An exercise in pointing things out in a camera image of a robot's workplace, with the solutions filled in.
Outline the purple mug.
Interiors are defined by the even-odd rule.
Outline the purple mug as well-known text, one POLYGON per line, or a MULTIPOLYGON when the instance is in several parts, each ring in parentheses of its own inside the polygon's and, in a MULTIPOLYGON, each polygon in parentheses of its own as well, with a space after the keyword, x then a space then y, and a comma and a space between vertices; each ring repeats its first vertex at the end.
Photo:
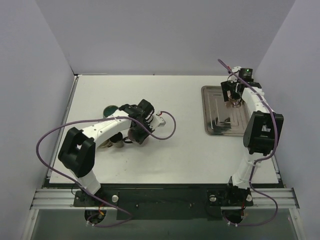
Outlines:
POLYGON ((127 136, 123 138, 125 144, 134 144, 137 146, 145 146, 149 142, 149 134, 144 130, 134 130, 130 128, 127 132, 127 136))

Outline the green speckled mug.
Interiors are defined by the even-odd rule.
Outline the green speckled mug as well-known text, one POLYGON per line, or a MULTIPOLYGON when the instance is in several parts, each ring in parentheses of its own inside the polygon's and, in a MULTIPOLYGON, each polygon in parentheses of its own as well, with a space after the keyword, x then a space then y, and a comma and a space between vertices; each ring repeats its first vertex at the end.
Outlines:
POLYGON ((108 118, 109 116, 111 116, 116 110, 118 110, 118 106, 116 105, 108 105, 104 108, 104 110, 102 111, 102 117, 103 118, 108 118))

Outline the small brown cup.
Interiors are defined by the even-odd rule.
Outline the small brown cup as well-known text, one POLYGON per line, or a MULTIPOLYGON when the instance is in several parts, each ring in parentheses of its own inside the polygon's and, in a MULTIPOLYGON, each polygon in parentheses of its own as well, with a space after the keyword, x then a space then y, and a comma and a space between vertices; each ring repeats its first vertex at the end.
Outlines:
POLYGON ((117 134, 113 135, 109 140, 112 146, 115 148, 124 147, 123 134, 121 132, 118 132, 117 134))

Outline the beige round mug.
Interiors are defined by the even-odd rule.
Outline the beige round mug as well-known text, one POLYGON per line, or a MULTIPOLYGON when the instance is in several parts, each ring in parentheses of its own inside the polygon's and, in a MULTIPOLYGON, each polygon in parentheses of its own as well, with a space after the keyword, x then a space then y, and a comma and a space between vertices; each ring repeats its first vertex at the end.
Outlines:
POLYGON ((103 149, 103 148, 110 148, 112 146, 113 146, 113 143, 109 139, 107 139, 104 142, 102 142, 98 147, 103 149))

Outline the pink faceted mug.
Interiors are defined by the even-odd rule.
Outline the pink faceted mug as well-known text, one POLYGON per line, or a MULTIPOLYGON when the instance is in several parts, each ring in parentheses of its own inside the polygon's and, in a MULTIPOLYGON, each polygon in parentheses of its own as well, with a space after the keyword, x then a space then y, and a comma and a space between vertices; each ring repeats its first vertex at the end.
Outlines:
POLYGON ((230 98, 225 104, 230 106, 239 106, 242 104, 242 99, 232 99, 230 98))

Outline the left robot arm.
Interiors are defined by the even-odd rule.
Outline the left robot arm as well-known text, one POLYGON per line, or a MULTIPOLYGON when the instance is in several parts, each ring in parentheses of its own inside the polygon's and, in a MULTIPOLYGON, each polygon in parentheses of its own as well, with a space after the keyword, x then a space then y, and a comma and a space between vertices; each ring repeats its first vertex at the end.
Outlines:
POLYGON ((111 120, 101 121, 83 129, 72 127, 67 131, 58 159, 87 190, 85 200, 90 205, 97 206, 103 200, 101 184, 93 172, 96 149, 124 130, 128 130, 128 138, 131 141, 141 145, 149 136, 145 130, 151 133, 154 131, 147 122, 154 111, 152 104, 142 99, 137 105, 122 105, 114 112, 111 120))

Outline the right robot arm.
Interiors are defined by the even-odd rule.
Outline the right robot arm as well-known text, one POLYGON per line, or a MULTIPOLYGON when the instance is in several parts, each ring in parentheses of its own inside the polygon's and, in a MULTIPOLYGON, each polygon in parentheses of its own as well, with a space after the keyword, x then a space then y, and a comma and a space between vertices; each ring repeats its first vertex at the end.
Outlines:
POLYGON ((223 100, 233 105, 244 104, 249 114, 243 136, 244 157, 231 177, 234 187, 246 190, 261 162, 275 154, 284 116, 267 103, 261 85, 254 82, 253 69, 240 66, 227 69, 229 76, 220 84, 223 100))

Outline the metal tray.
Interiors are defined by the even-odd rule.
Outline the metal tray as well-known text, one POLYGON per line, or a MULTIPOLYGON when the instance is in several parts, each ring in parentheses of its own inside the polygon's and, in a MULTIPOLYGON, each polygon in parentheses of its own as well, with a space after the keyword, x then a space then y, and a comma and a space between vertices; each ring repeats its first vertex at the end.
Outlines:
POLYGON ((224 102, 220 86, 201 88, 204 129, 211 136, 242 137, 249 122, 246 104, 230 106, 224 102))

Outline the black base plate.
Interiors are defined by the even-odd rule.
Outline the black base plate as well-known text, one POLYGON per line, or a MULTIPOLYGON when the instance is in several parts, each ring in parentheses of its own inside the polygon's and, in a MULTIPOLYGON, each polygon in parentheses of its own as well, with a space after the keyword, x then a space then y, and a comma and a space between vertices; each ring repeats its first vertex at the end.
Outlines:
POLYGON ((67 189, 72 206, 85 208, 84 218, 101 224, 108 213, 116 220, 228 219, 240 223, 245 210, 257 201, 254 191, 235 190, 231 184, 103 184, 97 196, 108 205, 87 195, 75 183, 44 184, 49 189, 67 189))

